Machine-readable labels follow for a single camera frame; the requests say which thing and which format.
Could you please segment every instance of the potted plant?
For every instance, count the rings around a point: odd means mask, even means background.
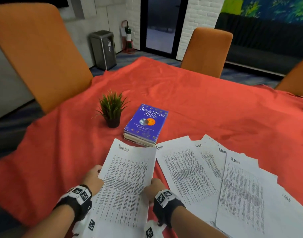
[[[119,126],[119,122],[121,120],[121,113],[126,108],[125,104],[129,102],[125,102],[126,98],[122,100],[122,93],[117,95],[117,93],[113,93],[112,90],[108,95],[103,94],[103,98],[100,99],[100,105],[98,106],[99,110],[97,110],[98,115],[102,115],[107,122],[107,125],[110,128],[116,128]]]

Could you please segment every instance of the black and white square marker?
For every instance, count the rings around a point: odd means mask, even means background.
[[[166,199],[166,197],[163,194],[160,194],[160,196],[157,198],[159,204],[162,204],[162,202]]]
[[[83,190],[80,188],[75,188],[72,192],[76,194],[80,194]]]
[[[93,231],[94,226],[95,226],[95,222],[94,222],[94,220],[91,219],[90,224],[89,224],[89,229],[90,229],[91,231]]]
[[[81,198],[82,198],[83,201],[86,201],[86,199],[89,197],[88,194],[86,193],[86,191],[82,192],[80,194],[80,196],[81,196]]]
[[[172,193],[170,191],[166,191],[163,193],[166,197],[172,196]]]
[[[152,238],[154,236],[154,233],[153,233],[151,227],[148,230],[146,230],[146,236],[147,236],[147,238]]]

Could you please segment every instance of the hand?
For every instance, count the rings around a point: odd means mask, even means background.
[[[92,192],[92,196],[95,196],[104,184],[104,181],[98,178],[98,173],[101,169],[101,165],[94,166],[88,173],[86,173],[83,179],[82,184],[87,185]]]
[[[153,178],[151,180],[151,185],[144,188],[144,194],[147,196],[149,202],[153,203],[157,193],[163,189],[166,189],[166,187],[161,180]]]

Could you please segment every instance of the white brick wall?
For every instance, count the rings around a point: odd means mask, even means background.
[[[176,59],[182,60],[196,27],[214,28],[224,0],[189,0]]]
[[[125,0],[128,25],[132,28],[133,47],[140,50],[140,0]]]

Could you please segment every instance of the black plant pot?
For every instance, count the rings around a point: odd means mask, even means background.
[[[110,128],[117,128],[119,126],[119,122],[121,121],[121,117],[117,119],[107,119],[106,117],[104,118],[107,123],[107,126]]]

